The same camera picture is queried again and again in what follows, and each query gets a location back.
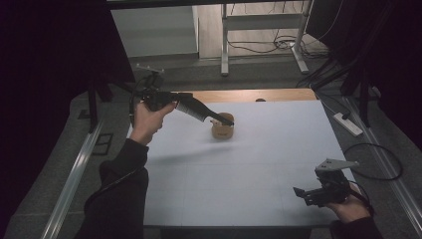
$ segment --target gray floor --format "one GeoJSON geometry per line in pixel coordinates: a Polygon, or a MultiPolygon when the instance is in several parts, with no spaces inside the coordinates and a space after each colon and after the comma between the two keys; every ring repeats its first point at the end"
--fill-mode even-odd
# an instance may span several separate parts
{"type": "MultiPolygon", "coordinates": [[[[311,71],[317,69],[323,60],[307,60],[311,71]]],[[[278,56],[264,58],[232,59],[230,76],[223,78],[219,74],[218,61],[166,60],[155,62],[140,62],[142,65],[165,69],[164,91],[198,91],[198,90],[242,90],[242,89],[284,89],[294,88],[303,78],[293,57],[278,56]]],[[[136,68],[135,75],[139,79],[143,72],[136,68]]],[[[323,89],[326,94],[337,96],[341,81],[334,82],[323,89]]],[[[85,200],[100,185],[98,177],[99,164],[112,159],[119,151],[129,126],[127,118],[127,100],[129,94],[111,86],[114,98],[111,103],[100,103],[105,125],[102,133],[113,133],[112,145],[108,155],[92,155],[86,171],[67,213],[58,238],[73,238],[84,219],[83,206],[85,200]]],[[[322,97],[326,104],[335,112],[343,112],[344,108],[330,99],[322,97]]],[[[57,142],[55,149],[45,168],[34,183],[16,214],[12,217],[5,238],[40,238],[46,223],[53,211],[62,191],[75,158],[89,129],[88,119],[78,119],[82,110],[88,109],[86,94],[75,98],[71,104],[71,114],[67,125],[57,142]]],[[[365,141],[364,136],[354,137],[336,123],[326,111],[332,128],[343,150],[347,147],[365,141]]],[[[408,186],[415,200],[422,202],[422,153],[378,108],[377,102],[369,104],[369,120],[380,143],[392,150],[402,161],[405,171],[403,182],[408,186]]],[[[96,147],[94,152],[101,152],[102,147],[96,147]]],[[[361,163],[361,171],[382,176],[378,163],[370,147],[360,147],[346,155],[347,160],[357,160],[361,163]]],[[[413,225],[407,217],[400,201],[394,194],[391,184],[364,179],[355,176],[367,191],[377,212],[376,223],[386,239],[419,238],[413,225]]],[[[146,238],[160,238],[158,230],[146,230],[146,238]]],[[[325,228],[313,230],[312,238],[329,238],[325,228]]]]}

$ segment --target hand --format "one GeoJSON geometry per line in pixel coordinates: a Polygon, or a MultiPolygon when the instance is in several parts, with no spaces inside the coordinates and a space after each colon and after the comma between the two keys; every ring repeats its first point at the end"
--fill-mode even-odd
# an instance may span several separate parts
{"type": "Polygon", "coordinates": [[[158,112],[151,112],[144,102],[138,103],[134,112],[134,126],[130,139],[147,146],[152,136],[162,128],[164,117],[171,113],[176,103],[170,103],[158,112]]]}
{"type": "MultiPolygon", "coordinates": [[[[350,187],[352,190],[358,192],[356,186],[353,184],[350,183],[350,187]]],[[[369,211],[363,203],[352,195],[349,195],[342,203],[329,203],[326,207],[334,211],[343,223],[352,222],[364,217],[370,217],[369,211]]]]}

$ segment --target black cloth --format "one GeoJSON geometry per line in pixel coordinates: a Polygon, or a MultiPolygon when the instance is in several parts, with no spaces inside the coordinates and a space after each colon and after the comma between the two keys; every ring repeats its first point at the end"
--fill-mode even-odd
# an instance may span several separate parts
{"type": "MultiPolygon", "coordinates": [[[[87,200],[86,217],[76,238],[143,238],[143,214],[148,187],[145,169],[148,147],[127,139],[113,161],[100,166],[102,188],[137,169],[137,172],[116,187],[87,200]]],[[[382,238],[371,217],[347,224],[331,224],[334,239],[382,238]]]]}

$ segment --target wall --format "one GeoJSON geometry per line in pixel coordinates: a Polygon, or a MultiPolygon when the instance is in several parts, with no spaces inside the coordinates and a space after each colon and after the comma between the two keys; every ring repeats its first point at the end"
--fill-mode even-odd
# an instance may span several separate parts
{"type": "Polygon", "coordinates": [[[196,6],[112,10],[128,57],[198,52],[196,6]]]}

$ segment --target sleeve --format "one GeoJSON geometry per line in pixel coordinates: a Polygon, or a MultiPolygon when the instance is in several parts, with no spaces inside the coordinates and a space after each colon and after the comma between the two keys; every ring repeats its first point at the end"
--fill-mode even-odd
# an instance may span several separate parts
{"type": "Polygon", "coordinates": [[[127,139],[115,160],[102,163],[102,188],[137,171],[122,183],[99,195],[94,193],[87,200],[85,219],[75,238],[143,238],[147,152],[148,147],[127,139]]]}
{"type": "Polygon", "coordinates": [[[333,239],[382,239],[382,235],[372,217],[361,218],[346,224],[340,221],[331,223],[333,239]]]}

